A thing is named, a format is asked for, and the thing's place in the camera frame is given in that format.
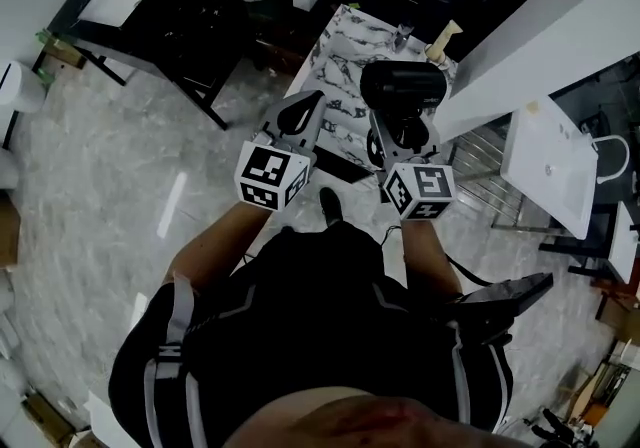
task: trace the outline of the tile floor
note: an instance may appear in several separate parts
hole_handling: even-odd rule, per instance
[[[242,142],[291,80],[242,61],[216,101],[231,124],[222,132],[168,82],[113,66],[129,77],[126,87],[91,65],[56,68],[43,111],[22,116],[11,141],[22,172],[13,193],[23,220],[21,263],[12,274],[18,356],[54,403],[69,397],[78,405],[78,424],[88,419],[81,404],[89,389],[106,399],[137,293],[151,296],[182,245],[236,201],[233,171]],[[185,187],[164,229],[160,219],[181,174]],[[353,187],[317,172],[251,251],[284,224],[322,229],[316,197],[324,184],[341,196],[347,220],[375,239],[397,223],[371,183]],[[536,271],[556,278],[553,290],[517,319],[507,347],[515,377],[508,414],[516,420],[553,403],[558,383],[576,365],[595,370],[612,333],[594,320],[599,295],[566,273],[566,257],[537,253],[539,236],[492,231],[490,224],[488,215],[456,203],[436,228],[446,251],[484,279]],[[384,247],[385,265],[403,281],[401,249],[396,231]],[[465,291],[472,289],[465,282]],[[521,423],[506,430],[528,438]]]

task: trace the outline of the black shirt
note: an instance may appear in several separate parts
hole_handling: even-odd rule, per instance
[[[183,365],[198,380],[210,447],[222,446],[269,402],[305,389],[345,386],[419,400],[456,420],[450,328],[436,326],[428,298],[412,297],[384,275],[380,246],[347,223],[322,233],[282,232],[247,265],[196,299]],[[165,341],[173,285],[160,288],[114,364],[114,414],[151,446],[143,374]],[[461,352],[471,424],[492,430],[504,413],[504,353]],[[189,446],[183,387],[156,388],[163,446]]]

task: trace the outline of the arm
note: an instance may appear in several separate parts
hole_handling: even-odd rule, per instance
[[[269,210],[236,203],[180,250],[167,270],[165,282],[177,273],[189,279],[194,289],[202,290],[212,281],[231,275],[270,216]]]
[[[462,293],[430,221],[403,221],[402,245],[409,290],[430,302],[448,302]]]

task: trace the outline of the black shoe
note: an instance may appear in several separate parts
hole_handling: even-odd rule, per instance
[[[324,219],[327,221],[327,227],[333,226],[342,219],[342,207],[338,195],[328,187],[320,189],[320,206]]]

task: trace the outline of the faucet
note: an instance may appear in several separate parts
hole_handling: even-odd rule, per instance
[[[415,27],[411,22],[400,23],[398,28],[396,29],[395,34],[391,37],[391,41],[389,41],[389,49],[393,53],[400,53],[404,50],[404,47],[407,46],[407,41],[409,41],[409,36]]]

